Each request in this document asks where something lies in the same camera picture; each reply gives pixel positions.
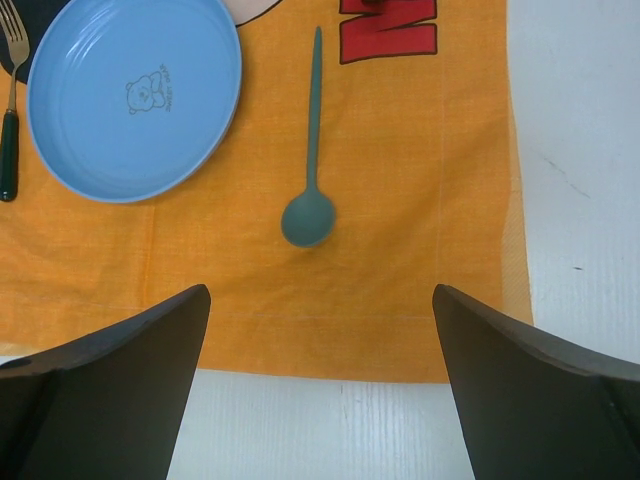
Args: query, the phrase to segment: red printed letter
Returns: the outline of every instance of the red printed letter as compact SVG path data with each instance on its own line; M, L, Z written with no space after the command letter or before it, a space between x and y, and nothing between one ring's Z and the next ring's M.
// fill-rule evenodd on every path
M340 24L340 63L368 58L434 55L436 0L340 0L340 13L358 17Z

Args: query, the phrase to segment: spoon bowl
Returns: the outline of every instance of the spoon bowl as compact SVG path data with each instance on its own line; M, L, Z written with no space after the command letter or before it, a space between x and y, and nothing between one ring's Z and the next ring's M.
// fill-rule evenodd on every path
M291 200L282 214L282 233L296 247L322 243L336 223L336 209L329 197L309 188Z

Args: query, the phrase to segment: spoon handle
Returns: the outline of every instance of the spoon handle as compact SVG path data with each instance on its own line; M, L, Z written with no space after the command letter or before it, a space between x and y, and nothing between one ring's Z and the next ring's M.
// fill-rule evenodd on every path
M320 137L320 107L322 105L322 30L316 28L311 65L309 94L309 136L307 138L307 188L318 187L318 140Z

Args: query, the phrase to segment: fork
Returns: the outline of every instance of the fork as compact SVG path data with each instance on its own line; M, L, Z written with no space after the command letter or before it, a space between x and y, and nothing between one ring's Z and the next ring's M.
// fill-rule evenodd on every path
M10 202L18 195L18 131L20 122L16 110L16 72L29 58L29 39L20 15L11 0L0 0L0 25L13 63L9 106L2 120L0 141L0 200Z

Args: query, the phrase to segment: bear illustration on plate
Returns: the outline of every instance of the bear illustration on plate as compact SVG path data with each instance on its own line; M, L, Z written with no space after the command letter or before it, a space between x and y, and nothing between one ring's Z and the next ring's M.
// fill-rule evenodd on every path
M126 88L127 103L129 104L129 113L131 115L165 106L162 74L160 72L143 75L137 81L127 83Z

